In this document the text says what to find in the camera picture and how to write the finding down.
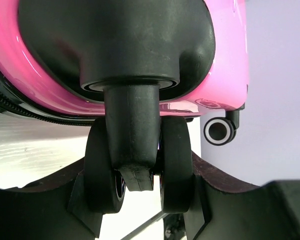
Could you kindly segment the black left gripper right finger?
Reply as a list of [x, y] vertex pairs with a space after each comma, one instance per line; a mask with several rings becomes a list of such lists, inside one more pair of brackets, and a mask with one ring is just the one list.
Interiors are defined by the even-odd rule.
[[184, 216], [189, 240], [300, 240], [300, 180], [256, 186], [192, 154], [194, 196]]

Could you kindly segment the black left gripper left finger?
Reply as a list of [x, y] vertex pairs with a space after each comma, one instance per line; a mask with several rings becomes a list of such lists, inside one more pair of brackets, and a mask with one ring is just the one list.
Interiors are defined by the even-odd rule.
[[0, 189], [0, 240], [94, 240], [102, 214], [89, 210], [80, 159], [22, 188]]

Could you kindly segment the pink hard-shell suitcase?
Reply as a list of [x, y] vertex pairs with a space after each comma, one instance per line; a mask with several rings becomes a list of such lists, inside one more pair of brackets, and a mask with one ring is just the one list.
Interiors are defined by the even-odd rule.
[[90, 127], [84, 193], [120, 211], [125, 189], [184, 213], [192, 194], [187, 121], [231, 142], [249, 87], [243, 0], [0, 0], [0, 112]]

